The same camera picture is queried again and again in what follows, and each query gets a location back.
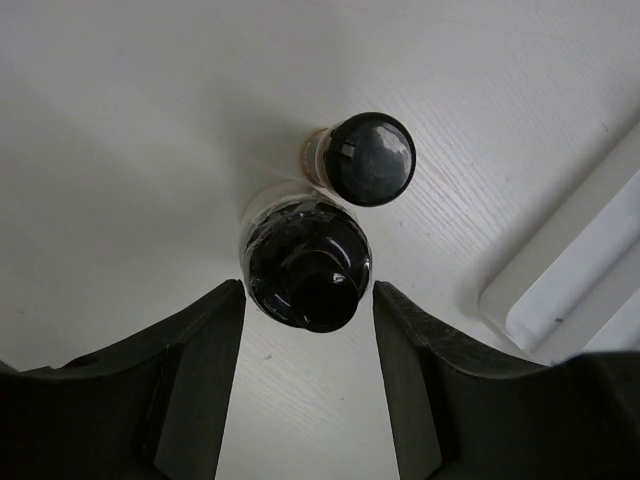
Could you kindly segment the black-capped white sauce bottle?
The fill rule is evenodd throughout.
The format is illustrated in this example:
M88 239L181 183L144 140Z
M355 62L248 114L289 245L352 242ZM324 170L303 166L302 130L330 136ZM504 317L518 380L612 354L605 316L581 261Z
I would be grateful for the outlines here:
M313 333L351 321L373 266L356 216L295 181L270 186L248 204L239 261L249 296L267 316Z

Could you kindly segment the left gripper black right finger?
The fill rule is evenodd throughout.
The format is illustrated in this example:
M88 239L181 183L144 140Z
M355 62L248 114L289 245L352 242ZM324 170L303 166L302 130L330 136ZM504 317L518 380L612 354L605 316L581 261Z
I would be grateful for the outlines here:
M403 479L635 479L639 356L547 367L487 346L396 287L373 317Z

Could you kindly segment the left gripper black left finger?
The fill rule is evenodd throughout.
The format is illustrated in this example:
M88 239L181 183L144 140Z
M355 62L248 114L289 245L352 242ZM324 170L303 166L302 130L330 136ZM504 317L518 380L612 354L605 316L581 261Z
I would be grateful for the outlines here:
M244 325L228 280L59 368L1 371L5 479L212 479Z

